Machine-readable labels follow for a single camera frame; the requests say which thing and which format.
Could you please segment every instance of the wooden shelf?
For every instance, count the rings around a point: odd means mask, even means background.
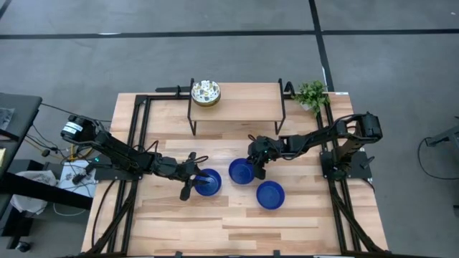
[[[278,121],[283,119],[280,85],[276,82],[219,82],[222,96],[212,107],[191,101],[192,121]]]

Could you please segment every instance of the black floor stripe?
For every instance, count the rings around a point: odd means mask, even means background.
[[[413,35],[413,34],[459,34],[459,29],[353,29],[325,30],[322,35]]]
[[[214,32],[134,32],[100,34],[0,34],[0,39],[127,39],[164,37],[302,36],[314,34],[315,32],[313,30],[286,29]]]
[[[323,42],[321,23],[318,20],[316,2],[314,0],[309,0],[309,7],[311,8],[311,15],[313,18],[314,30],[316,32],[318,53],[321,58],[321,64],[322,64],[323,73],[324,73],[326,84],[327,84],[327,90],[329,92],[333,92],[335,91],[335,87],[333,86],[333,80],[331,79],[330,65],[328,64],[327,51],[325,50],[325,43]]]
[[[8,6],[9,4],[11,3],[11,1],[13,0],[6,0],[3,5],[1,6],[0,8],[0,19],[3,17],[3,15],[5,14],[5,11],[8,9]]]

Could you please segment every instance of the bowl of food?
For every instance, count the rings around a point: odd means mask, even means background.
[[[191,96],[193,101],[201,107],[211,107],[218,103],[222,91],[218,83],[210,80],[203,80],[193,85]]]

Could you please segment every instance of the desk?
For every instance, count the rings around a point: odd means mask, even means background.
[[[135,94],[119,94],[111,133],[127,141]],[[353,113],[348,95],[330,94],[333,116]],[[281,135],[306,134],[317,130],[310,112],[292,101],[285,101],[287,117]],[[285,202],[277,211],[261,209],[255,197],[262,181],[246,186],[233,183],[228,175],[230,162],[247,156],[247,134],[276,138],[272,123],[206,122],[199,134],[189,133],[186,100],[158,100],[151,103],[145,146],[159,140],[158,151],[165,156],[185,160],[190,151],[209,160],[200,168],[213,168],[222,176],[222,188],[213,197],[199,196],[192,190],[187,202],[179,200],[182,183],[157,176],[144,176],[138,184],[128,255],[246,254],[339,254],[328,184],[322,178],[318,154],[320,146],[310,149],[294,161],[279,160],[266,165],[266,180],[280,183]],[[141,127],[139,112],[135,144]],[[109,182],[96,189],[82,251],[90,248],[95,214]],[[100,237],[113,218],[117,195],[113,186],[103,204],[96,226]],[[357,221],[381,248],[387,244],[372,189],[362,180],[349,180],[349,191]],[[348,249],[349,227],[344,220]],[[115,250],[120,250],[123,222],[118,227]]]
[[[89,209],[91,206],[92,199],[89,197],[7,172],[19,146],[37,116],[41,103],[42,99],[36,96],[0,93],[0,107],[14,108],[14,114],[6,131],[19,137],[18,142],[0,141],[0,148],[6,149],[4,162],[0,167],[0,216],[7,207],[12,194],[71,205],[81,209]]]

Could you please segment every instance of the white bag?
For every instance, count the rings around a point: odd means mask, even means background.
[[[23,176],[36,182],[45,183],[50,186],[57,185],[56,177],[52,171],[23,171],[16,173],[16,175]],[[11,198],[10,204],[20,212],[29,211],[34,214],[40,214],[46,207],[47,201],[14,194]]]

